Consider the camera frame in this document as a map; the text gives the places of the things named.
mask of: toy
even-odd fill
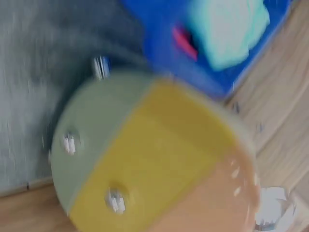
[[[215,100],[228,98],[244,80],[287,18],[290,0],[264,0],[270,16],[265,33],[241,64],[216,72],[204,56],[197,61],[176,45],[173,30],[187,21],[189,0],[122,0],[144,26],[144,55],[160,73],[172,73]]]
[[[202,94],[113,70],[63,112],[54,184],[81,232],[247,232],[260,197],[248,138]]]

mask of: blue box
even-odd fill
[[[291,0],[264,0],[270,24],[241,64],[215,72],[206,58],[194,61],[175,43],[173,28],[183,22],[189,0],[122,0],[145,27],[144,54],[152,68],[172,73],[215,100],[228,98],[244,80],[287,18]]]

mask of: gray carpet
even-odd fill
[[[117,0],[0,0],[0,192],[51,175],[53,129],[91,58],[144,66],[141,43]]]

